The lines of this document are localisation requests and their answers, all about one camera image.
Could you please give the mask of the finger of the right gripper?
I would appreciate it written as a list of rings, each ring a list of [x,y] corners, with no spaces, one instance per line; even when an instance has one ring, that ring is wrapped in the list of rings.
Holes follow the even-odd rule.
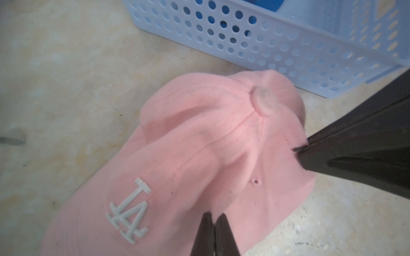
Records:
[[[319,132],[308,138],[310,144],[326,138],[342,129],[348,128],[354,124],[363,121],[365,118],[373,114],[381,112],[381,110],[392,106],[394,103],[410,96],[410,71],[407,70],[398,78],[393,80],[382,90],[364,101],[351,112],[347,113],[332,124],[323,128]]]
[[[306,170],[410,197],[410,131],[339,132],[295,148]]]

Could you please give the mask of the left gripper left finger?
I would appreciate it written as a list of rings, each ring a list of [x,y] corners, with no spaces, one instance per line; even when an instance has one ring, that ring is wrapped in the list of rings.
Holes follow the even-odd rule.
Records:
[[[215,227],[212,214],[203,214],[190,256],[214,256],[215,254]]]

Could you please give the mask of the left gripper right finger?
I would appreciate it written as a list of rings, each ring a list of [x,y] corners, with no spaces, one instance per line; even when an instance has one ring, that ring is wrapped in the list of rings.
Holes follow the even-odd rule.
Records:
[[[215,256],[241,256],[225,213],[214,224],[214,232]]]

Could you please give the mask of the pink baseball cap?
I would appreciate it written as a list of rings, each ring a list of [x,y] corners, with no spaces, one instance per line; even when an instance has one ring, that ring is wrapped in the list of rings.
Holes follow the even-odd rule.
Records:
[[[187,256],[226,214],[241,253],[309,196],[303,100],[274,70],[182,75],[143,106],[121,150],[60,209],[43,256]]]

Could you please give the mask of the blue baseball cap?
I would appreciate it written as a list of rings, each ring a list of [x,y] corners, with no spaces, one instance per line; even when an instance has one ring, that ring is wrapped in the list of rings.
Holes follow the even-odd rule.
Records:
[[[262,7],[272,12],[277,12],[285,0],[245,0],[248,3]]]

